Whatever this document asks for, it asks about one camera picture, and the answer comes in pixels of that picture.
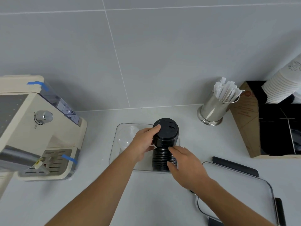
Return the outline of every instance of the clear acrylic tray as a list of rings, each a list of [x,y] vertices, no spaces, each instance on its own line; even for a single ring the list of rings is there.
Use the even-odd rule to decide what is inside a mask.
[[[114,137],[112,150],[111,150],[111,154],[110,154],[110,159],[109,159],[110,164],[113,162],[114,159],[117,158],[117,156],[119,156],[119,154],[122,153],[122,150],[121,150],[121,148],[119,146],[119,143],[118,143],[118,140],[117,140],[117,134],[121,129],[123,129],[126,126],[136,126],[139,130],[144,129],[144,128],[152,128],[153,127],[152,124],[127,124],[127,123],[122,123],[122,124],[118,125],[117,129],[116,129],[116,132],[115,132],[115,137]],[[180,146],[180,137],[178,138],[178,141],[177,141],[176,145]],[[168,171],[153,171],[152,158],[153,158],[153,151],[146,152],[144,154],[143,160],[141,160],[140,162],[138,162],[135,165],[134,170],[142,171],[142,172],[170,174],[170,172],[168,172]]]

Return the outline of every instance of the gray wall tile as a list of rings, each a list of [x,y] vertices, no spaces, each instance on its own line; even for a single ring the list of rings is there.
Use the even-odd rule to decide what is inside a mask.
[[[42,75],[77,111],[129,107],[105,12],[5,15],[0,26],[0,75]]]
[[[263,79],[300,45],[299,9],[108,11],[131,107],[202,103],[219,76]]]
[[[106,9],[301,2],[301,0],[103,0]]]
[[[102,0],[0,0],[0,13],[103,9]]]

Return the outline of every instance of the white countertop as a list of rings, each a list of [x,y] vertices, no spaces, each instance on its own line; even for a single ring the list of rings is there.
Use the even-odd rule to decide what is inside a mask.
[[[153,124],[168,117],[177,122],[180,143],[201,161],[212,156],[240,163],[259,172],[282,199],[287,225],[301,216],[301,162],[298,159],[251,159],[230,112],[216,127],[201,123],[198,105],[88,111],[78,113],[88,122],[79,163],[64,181],[23,182],[13,178],[0,200],[0,225],[41,226],[92,183],[109,165],[116,127],[120,123]],[[195,197],[171,174],[134,171],[122,195],[112,226],[207,225]]]

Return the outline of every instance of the espresso machine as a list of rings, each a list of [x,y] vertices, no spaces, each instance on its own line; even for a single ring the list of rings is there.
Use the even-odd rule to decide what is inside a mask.
[[[69,178],[86,128],[42,76],[0,77],[0,173],[24,181]]]

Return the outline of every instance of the stainless steel holder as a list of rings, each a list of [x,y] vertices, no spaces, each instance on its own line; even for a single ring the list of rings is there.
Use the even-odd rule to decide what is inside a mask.
[[[218,99],[212,91],[208,100],[198,108],[198,118],[206,125],[219,125],[223,121],[223,116],[230,109],[230,105],[238,100],[239,97],[234,102],[223,102]]]

